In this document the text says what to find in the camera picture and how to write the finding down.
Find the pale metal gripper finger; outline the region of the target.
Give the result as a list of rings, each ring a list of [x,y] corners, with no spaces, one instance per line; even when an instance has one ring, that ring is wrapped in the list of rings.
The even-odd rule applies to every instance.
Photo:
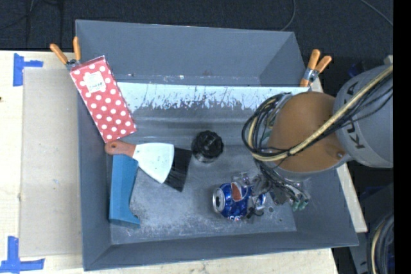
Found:
[[[264,214],[266,195],[250,196],[247,201],[246,218],[250,219],[253,216],[261,217]]]
[[[231,182],[240,187],[252,187],[256,184],[257,180],[258,175],[256,173],[244,171],[233,175]]]

